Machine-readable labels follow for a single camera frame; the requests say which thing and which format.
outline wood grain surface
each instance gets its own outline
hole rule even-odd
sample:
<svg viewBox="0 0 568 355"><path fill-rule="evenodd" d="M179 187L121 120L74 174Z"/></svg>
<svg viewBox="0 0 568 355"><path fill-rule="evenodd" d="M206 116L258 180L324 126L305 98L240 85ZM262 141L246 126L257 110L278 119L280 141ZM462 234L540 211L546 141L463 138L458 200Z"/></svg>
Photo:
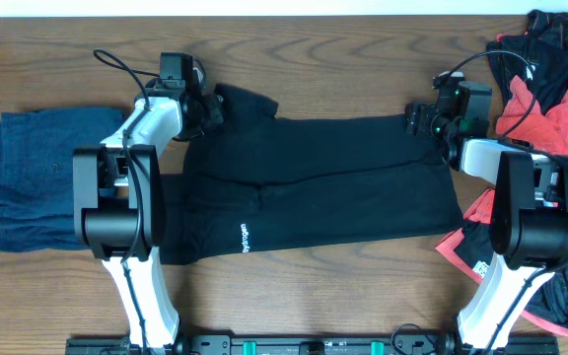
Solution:
<svg viewBox="0 0 568 355"><path fill-rule="evenodd" d="M520 33L525 21L0 19L0 113L69 106L128 109L137 94L135 84L97 62L94 47L153 71L163 50L197 55L211 82L268 95L280 103L279 116L400 113L408 102L436 98L432 76L483 50L498 33ZM485 60L464 72L496 88ZM494 95L491 116L501 111L500 96ZM184 150L185 145L172 145L162 159L163 172L180 171ZM463 208L485 187L475 178L454 179ZM187 267L164 267L164 272L191 333L391 333L404 322L437 328L448 326L476 289L434 250L440 238L212 257ZM110 276L90 252L0 253L0 354L58 354L71 335L127 331ZM515 331L541 332L525 320ZM568 354L568 338L560 341Z"/></svg>

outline blue towel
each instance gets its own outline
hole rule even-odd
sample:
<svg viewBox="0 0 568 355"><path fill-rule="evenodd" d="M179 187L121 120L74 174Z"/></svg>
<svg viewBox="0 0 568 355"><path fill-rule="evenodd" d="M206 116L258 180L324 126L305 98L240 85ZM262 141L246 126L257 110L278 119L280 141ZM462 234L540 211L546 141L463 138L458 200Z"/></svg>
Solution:
<svg viewBox="0 0 568 355"><path fill-rule="evenodd" d="M85 248L74 235L73 152L122 123L107 107L1 115L0 251Z"/></svg>

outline green connector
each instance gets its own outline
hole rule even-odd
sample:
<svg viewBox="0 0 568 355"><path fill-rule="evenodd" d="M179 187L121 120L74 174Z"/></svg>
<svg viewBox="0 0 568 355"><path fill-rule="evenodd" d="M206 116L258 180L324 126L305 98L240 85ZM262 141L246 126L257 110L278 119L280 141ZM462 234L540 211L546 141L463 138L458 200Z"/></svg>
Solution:
<svg viewBox="0 0 568 355"><path fill-rule="evenodd" d="M243 355L257 355L257 345L255 341L245 341L243 343Z"/></svg>
<svg viewBox="0 0 568 355"><path fill-rule="evenodd" d="M385 344L382 341L372 341L372 355L385 355Z"/></svg>

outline cable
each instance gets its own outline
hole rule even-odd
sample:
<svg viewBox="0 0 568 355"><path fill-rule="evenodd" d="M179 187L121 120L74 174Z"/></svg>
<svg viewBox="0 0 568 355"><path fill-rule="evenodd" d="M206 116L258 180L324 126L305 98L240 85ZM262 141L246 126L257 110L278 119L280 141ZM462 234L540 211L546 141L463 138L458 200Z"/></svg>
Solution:
<svg viewBox="0 0 568 355"><path fill-rule="evenodd" d="M526 150L528 153L541 154L541 155L551 159L552 161L558 163L562 167L563 171L565 171L565 170L568 171L568 164L562 158L560 158L558 156L555 156L553 154L550 154L550 153L547 153L547 152L544 152L544 151L540 151L540 150L537 150L537 149L534 149L534 148L524 149L523 147L516 146L516 145L510 145L510 144L506 144L506 145L514 146L515 148L521 148L523 150ZM517 297L514 299L514 302L512 303L512 305L510 305L510 308L508 309L508 311L505 313L505 315L501 319L501 322L497 324L497 327L494 331L494 334L490 338L490 341L488 341L488 345L485 347L485 349L483 351L481 351L481 354L488 354L488 352L492 349L492 346L494 345L494 342L496 341L496 338L499 335L501 328L503 328L503 325L508 321L508 318L512 315L512 312L517 307L517 305L521 302L521 299L523 298L525 293L528 291L528 289L530 289L533 281L541 275L544 275L544 274L547 274L547 273L550 273L550 272L555 272L557 270L562 269L563 267L565 267L567 265L568 265L568 257L566 257L564 260L556 263L555 265L553 265L551 267L546 267L542 270L538 270L535 273L533 273L532 275L530 275L530 277L528 277L525 284L523 285L523 288L521 289L521 291L519 292Z"/></svg>
<svg viewBox="0 0 568 355"><path fill-rule="evenodd" d="M94 49L94 56L96 57L96 59L100 60L102 63L108 65L108 66L111 67L111 68L115 68L115 69L127 71L126 69L124 69L123 67L121 67L121 66L119 66L119 65L115 65L115 64L113 64L113 63L111 63L111 62L109 62L109 61L106 61L105 59L103 59L102 57L100 57L100 56L98 55L98 53L104 54L104 55L106 55L107 57L113 59L114 61L117 61L117 60L115 60L114 57L111 57L111 55L107 54L107 52L106 52L104 49ZM132 70L132 71L133 71L133 73L135 73L135 74L148 75L148 76L154 76L154 77L159 78L159 74L156 74L156 73L151 73L151 72L147 72L147 71L143 71L143 70Z"/></svg>
<svg viewBox="0 0 568 355"><path fill-rule="evenodd" d="M451 78L451 75L453 75L453 73L455 73L456 71L460 70L460 68L462 68L466 63L468 63L468 62L470 62L470 61L472 61L476 58L482 57L484 55L496 54L496 53L508 54L508 55L512 55L512 56L515 56L515 57L521 59L525 63L525 65L527 65L528 70L532 74L532 82L534 82L535 72L533 71L533 68L530 65L530 63L527 62L523 56L521 56L521 55L519 55L515 52L509 51L509 50L492 49L492 50L486 50L486 51L482 51L480 53L476 53L473 56L471 56L470 58L464 60L462 63L458 64L455 68L451 69L451 71L446 74L445 78L442 80L440 85L444 85L447 82L447 80L449 80L449 78ZM521 116L521 118L515 124L512 125L512 127L510 127L508 130L503 132L503 134L501 134L499 139L503 139L503 138L507 137L508 134L510 134L513 130L515 130L518 126L520 126L521 123L523 123L523 121L525 121L525 119L528 118L530 113L532 113L532 109L533 109L533 106L535 105L535 103L536 103L536 93L532 93L532 102L530 103L530 106L528 107L526 112L523 114L523 116Z"/></svg>
<svg viewBox="0 0 568 355"><path fill-rule="evenodd" d="M98 55L98 53L101 53L109 58L111 58L115 63L119 64L119 65L115 65L113 63L110 63L106 60L104 60L102 57L100 57ZM159 77L158 74L154 74L154 73L148 73L148 72L142 72L141 70L132 70L128 65L126 65L123 61L121 61L119 58L117 58L116 56L114 56L113 54L111 54L110 52L101 49L101 48L96 48L94 49L94 56L96 57L96 59L100 60L102 63L108 65L111 68L116 68L119 70L123 70L125 72L128 72L128 74L130 74L130 76L135 80L135 83L137 83L137 86L139 86L139 90L142 92L142 95L144 96L144 100L146 101L146 105L144 106L145 109L149 109L150 108L150 99L148 98L148 94L146 93L146 89L144 88L144 84L142 84L142 81L139 80L139 78L137 77L137 75L135 73L140 73L142 75L152 75L152 76L157 76Z"/></svg>
<svg viewBox="0 0 568 355"><path fill-rule="evenodd" d="M127 262L122 263L122 268L124 269L124 277L126 278L126 284L128 285L128 293L130 293L130 298L133 300L133 306L135 306L135 313L139 317L139 326L142 329L142 355L148 354L148 340L146 339L146 320L142 314L142 309L139 307L139 302L137 301L137 296L135 295L135 288L133 287L133 280L130 277L130 268L128 268Z"/></svg>
<svg viewBox="0 0 568 355"><path fill-rule="evenodd" d="M396 335L398 332L400 332L400 331L401 331L404 327L406 327L406 326L411 326L411 327L414 327L414 328L416 328L416 329L422 330L422 328L421 328L419 325L417 325L417 324L414 324L414 323L405 323L405 324L399 326L398 328L396 328L396 329L393 331L393 333L391 334L390 343L391 343L391 346L393 347L393 350L395 350L396 352L398 352L398 354L400 354L400 355L408 355L408 354L406 354L405 352L403 352L402 350L400 350L397 346L395 346L395 335ZM433 339L431 339L431 338L429 337L429 335L427 335L427 334L423 334L423 335L424 335L424 337L431 343L431 345L433 345L433 351L429 351L429 352L424 353L424 354L422 354L422 355L431 355L431 354L433 354L433 353L435 352L435 347L436 347L435 341L433 341Z"/></svg>
<svg viewBox="0 0 568 355"><path fill-rule="evenodd" d="M119 66L112 64L110 62L107 62L106 60L102 59L98 55L98 53L101 53L101 54L109 57L114 62L119 64ZM140 244L140 241L143 238L143 234L144 234L144 210L143 210L142 189L141 189L141 185L140 185L140 182L139 182L139 176L137 175L137 170L135 169L135 163L133 162L133 158L130 154L130 148L128 147L128 140L130 139L131 133L132 133L133 129L135 128L135 126L137 125L137 123L139 122L139 120L144 115L146 115L146 113L150 109L150 99L148 97L148 94L146 93L146 89L144 88L144 85L142 84L141 80L139 80L139 78L135 74L135 71L133 71L130 67L128 67L128 65L126 65L123 61L121 61L119 58L117 58L113 54L109 53L108 51L106 51L104 49L99 49L99 48L94 49L94 56L98 60L100 60L102 63L104 63L104 64L106 64L110 67L117 68L117 69L128 72L128 74L130 74L130 76L135 80L135 82L139 86L139 89L141 90L142 96L144 97L144 100L145 100L145 103L146 103L144 105L144 109L138 114L137 117L135 117L133 122L131 122L131 124L126 129L124 129L122 131L122 152L124 154L124 158L126 159L126 165L128 167L128 170L130 171L130 176L132 178L133 186L135 188L135 198L137 200L137 222L135 224L135 236L133 238L133 242L132 242L130 248L128 249L128 251L122 257L120 263L122 264L122 268L124 269L124 277L126 278L126 283L128 284L128 291L130 293L131 300L132 300L133 305L135 307L137 317L139 317L139 325L141 327L141 332L142 332L142 354L147 355L148 354L148 341L146 340L146 320L144 319L144 315L142 314L141 308L139 307L139 302L137 301L137 295L135 295L135 289L133 288L133 281L130 277L130 268L128 267L128 263L127 263L128 258L130 258L135 253L135 249Z"/></svg>

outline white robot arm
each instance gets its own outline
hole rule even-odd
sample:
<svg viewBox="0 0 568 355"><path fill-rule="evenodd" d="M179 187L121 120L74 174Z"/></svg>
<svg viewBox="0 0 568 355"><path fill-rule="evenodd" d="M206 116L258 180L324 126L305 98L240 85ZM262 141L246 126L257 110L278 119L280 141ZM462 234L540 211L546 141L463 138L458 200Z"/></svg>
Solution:
<svg viewBox="0 0 568 355"><path fill-rule="evenodd" d="M460 72L439 78L435 105L406 107L407 133L438 139L451 168L496 185L490 225L495 252L457 317L457 342L489 351L506 346L533 294L568 263L568 157L485 139L492 90L465 81Z"/></svg>
<svg viewBox="0 0 568 355"><path fill-rule="evenodd" d="M193 67L191 56L162 53L160 66L159 78L147 85L123 125L101 145L74 153L76 234L110 272L128 314L130 344L142 349L172 347L179 325L159 260L165 210L157 159L171 140L187 140L222 123L218 98L201 95L204 73ZM128 188L128 197L118 196L120 187Z"/></svg>

